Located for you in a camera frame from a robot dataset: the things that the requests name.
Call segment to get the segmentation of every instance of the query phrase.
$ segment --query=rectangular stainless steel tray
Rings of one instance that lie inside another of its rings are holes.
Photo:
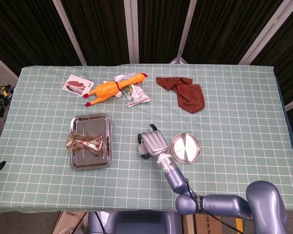
[[[112,162],[111,124],[108,115],[93,114],[76,116],[72,119],[70,131],[86,136],[103,136],[106,148],[98,155],[88,150],[77,152],[72,150],[70,154],[70,166],[75,170],[87,170],[108,167]]]

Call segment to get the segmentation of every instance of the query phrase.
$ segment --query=black cable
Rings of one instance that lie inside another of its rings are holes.
[[[102,224],[102,222],[101,222],[101,219],[100,219],[100,217],[99,217],[99,215],[98,215],[98,212],[94,212],[95,214],[96,214],[96,217],[98,218],[98,221],[99,221],[99,223],[100,223],[100,225],[101,225],[101,228],[102,228],[102,232],[103,232],[103,234],[107,234],[107,232],[106,232],[106,230],[104,229],[104,226],[103,226],[103,224]]]
[[[188,187],[188,192],[189,192],[189,194],[190,194],[190,197],[191,197],[192,200],[196,203],[197,196],[195,196],[195,197],[193,196],[193,194],[192,194],[192,192],[191,192],[191,190],[190,190],[189,180],[188,180],[188,179],[186,179],[186,180],[187,180],[187,187]],[[228,223],[222,221],[221,219],[217,218],[217,217],[214,216],[213,214],[209,213],[209,212],[208,212],[207,210],[205,210],[204,208],[203,208],[203,211],[204,211],[205,213],[207,213],[209,216],[211,216],[211,217],[213,217],[214,219],[216,219],[217,221],[219,221],[219,222],[221,222],[222,224],[226,225],[227,227],[231,228],[232,230],[234,230],[234,231],[236,231],[236,232],[238,232],[238,233],[240,233],[240,234],[244,234],[244,233],[241,232],[240,230],[237,230],[235,227],[231,226],[230,224],[228,224]]]
[[[79,220],[78,224],[75,226],[72,234],[74,234],[74,232],[76,231],[76,229],[78,228],[79,224],[81,223],[81,221],[84,219],[84,216],[86,215],[87,212],[84,213],[84,215],[82,216],[82,218]]]

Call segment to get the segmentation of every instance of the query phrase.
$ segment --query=small booklet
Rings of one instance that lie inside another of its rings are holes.
[[[93,84],[94,83],[89,80],[77,77],[75,75],[70,75],[63,89],[82,96],[89,93]]]

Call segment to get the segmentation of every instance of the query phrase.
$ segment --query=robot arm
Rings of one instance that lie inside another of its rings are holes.
[[[154,157],[172,190],[179,194],[176,209],[182,215],[210,213],[254,221],[256,234],[285,234],[287,212],[277,188],[266,181],[256,181],[247,187],[249,202],[236,195],[197,195],[189,186],[173,160],[168,145],[157,128],[138,135],[138,152],[143,159]]]

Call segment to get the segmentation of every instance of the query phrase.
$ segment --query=crumpled gold wrapper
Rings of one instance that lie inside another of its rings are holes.
[[[103,137],[102,136],[86,136],[76,132],[71,132],[68,135],[66,147],[68,150],[84,150],[87,149],[95,155],[102,151]]]

